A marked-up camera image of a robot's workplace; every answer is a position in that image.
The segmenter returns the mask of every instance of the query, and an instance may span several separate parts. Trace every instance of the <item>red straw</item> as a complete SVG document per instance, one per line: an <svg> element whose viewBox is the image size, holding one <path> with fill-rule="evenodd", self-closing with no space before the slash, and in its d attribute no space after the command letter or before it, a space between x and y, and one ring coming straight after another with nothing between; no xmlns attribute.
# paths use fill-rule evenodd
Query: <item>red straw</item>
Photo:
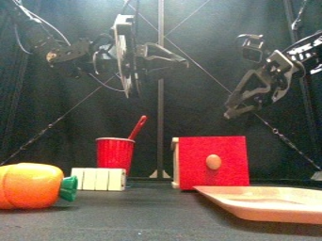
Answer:
<svg viewBox="0 0 322 241"><path fill-rule="evenodd" d="M146 117L146 116L142 116L140 119L139 119L139 122L138 122L138 124L136 124L136 127L135 127L131 135L128 136L130 139L135 139L135 137L136 137L136 135L138 135L138 133L139 133L139 130L140 130L142 126L143 126L144 123L146 123L146 120L147 120L147 117Z"/></svg>

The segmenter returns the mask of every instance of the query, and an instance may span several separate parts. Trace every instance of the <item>black curtain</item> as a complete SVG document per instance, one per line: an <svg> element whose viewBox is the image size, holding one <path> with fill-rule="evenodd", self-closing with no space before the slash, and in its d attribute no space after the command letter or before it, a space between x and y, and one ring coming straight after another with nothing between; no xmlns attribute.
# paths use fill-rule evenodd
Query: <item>black curtain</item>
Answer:
<svg viewBox="0 0 322 241"><path fill-rule="evenodd" d="M120 13L123 1L37 1L39 16L56 26L69 42L93 40L108 32ZM35 2L25 0L35 8ZM132 8L125 11L134 14ZM158 0L139 1L138 43L158 42ZM8 46L15 45L11 22L1 11L1 130L8 126L9 106L16 90L16 78L4 72L11 61L20 63ZM247 137L250 177L309 178L314 167L272 133L278 130L301 152L313 156L309 122L301 87L291 83L287 96L258 112L238 119L224 119L224 102L244 73L254 66L242 59L235 38L240 34L263 34L268 49L283 50L290 45L288 23L283 1L191 0L164 1L164 47L187 58L190 68L174 70L164 80L163 167L172 175L172 137ZM21 91L11 118L5 159L20 146L48 128L27 150L9 163L31 161L55 164L69 174L72 167L96 166L96 138L128 137L142 115L148 116L135 146L131 176L148 177L158 167L158 80L151 74L142 83L139 99L104 88L85 75L65 77L52 70L37 56L29 56L23 75ZM107 80L112 73L100 76ZM120 88L116 80L109 86Z"/></svg>
<svg viewBox="0 0 322 241"><path fill-rule="evenodd" d="M322 30L322 2L321 1L291 1L293 3L293 12L298 16L298 13L302 10L301 14L301 23L295 32L298 39L315 34ZM310 76L305 81L307 83L309 89L309 102L311 104L311 122L313 127L315 128L315 137L318 141L318 147L322 148L322 73L318 72ZM321 165L321 153L317 157L318 163Z"/></svg>

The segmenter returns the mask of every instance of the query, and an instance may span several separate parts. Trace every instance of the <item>red cup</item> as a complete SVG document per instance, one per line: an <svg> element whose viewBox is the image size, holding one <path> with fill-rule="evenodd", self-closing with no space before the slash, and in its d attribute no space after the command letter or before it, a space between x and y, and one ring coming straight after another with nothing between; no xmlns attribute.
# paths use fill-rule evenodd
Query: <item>red cup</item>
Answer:
<svg viewBox="0 0 322 241"><path fill-rule="evenodd" d="M135 141L125 138L96 139L96 166L105 169L125 169L130 173Z"/></svg>

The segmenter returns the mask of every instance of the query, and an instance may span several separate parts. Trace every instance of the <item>beige tray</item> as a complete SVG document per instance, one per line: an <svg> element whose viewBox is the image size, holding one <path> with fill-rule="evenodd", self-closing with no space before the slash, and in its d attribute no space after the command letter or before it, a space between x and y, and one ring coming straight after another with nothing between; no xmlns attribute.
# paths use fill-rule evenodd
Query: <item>beige tray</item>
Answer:
<svg viewBox="0 0 322 241"><path fill-rule="evenodd" d="M322 191L272 186L195 186L236 217L322 224Z"/></svg>

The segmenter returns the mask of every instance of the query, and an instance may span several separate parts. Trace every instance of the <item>red box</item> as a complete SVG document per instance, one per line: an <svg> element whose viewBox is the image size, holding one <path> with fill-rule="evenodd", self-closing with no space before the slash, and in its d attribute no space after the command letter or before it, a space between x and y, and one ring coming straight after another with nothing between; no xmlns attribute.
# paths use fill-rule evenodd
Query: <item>red box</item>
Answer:
<svg viewBox="0 0 322 241"><path fill-rule="evenodd" d="M246 137L175 137L172 139L174 182L182 190L195 185L248 185ZM206 160L216 155L222 161L211 169Z"/></svg>

